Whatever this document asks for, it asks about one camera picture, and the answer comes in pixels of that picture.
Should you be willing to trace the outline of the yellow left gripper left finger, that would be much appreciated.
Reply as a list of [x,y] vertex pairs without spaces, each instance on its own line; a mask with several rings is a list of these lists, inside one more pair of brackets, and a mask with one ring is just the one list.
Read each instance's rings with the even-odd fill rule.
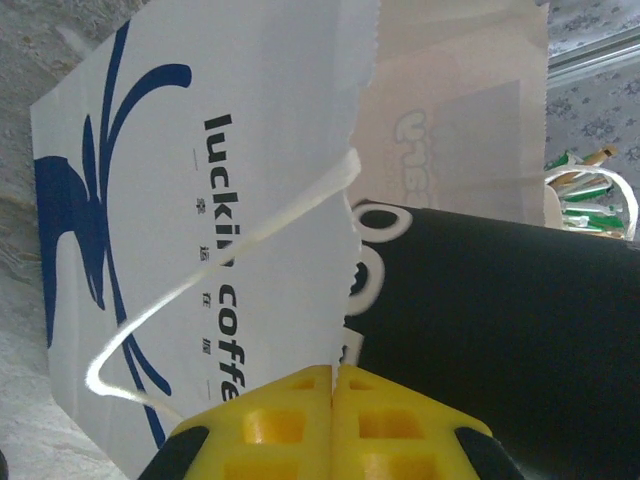
[[327,479],[332,368],[312,366],[181,422],[141,479]]

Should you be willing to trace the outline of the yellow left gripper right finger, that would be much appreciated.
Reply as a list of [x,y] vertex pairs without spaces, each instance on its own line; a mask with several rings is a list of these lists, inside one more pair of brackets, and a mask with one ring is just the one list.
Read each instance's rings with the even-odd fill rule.
[[333,394],[335,479],[521,479],[482,421],[355,366]]

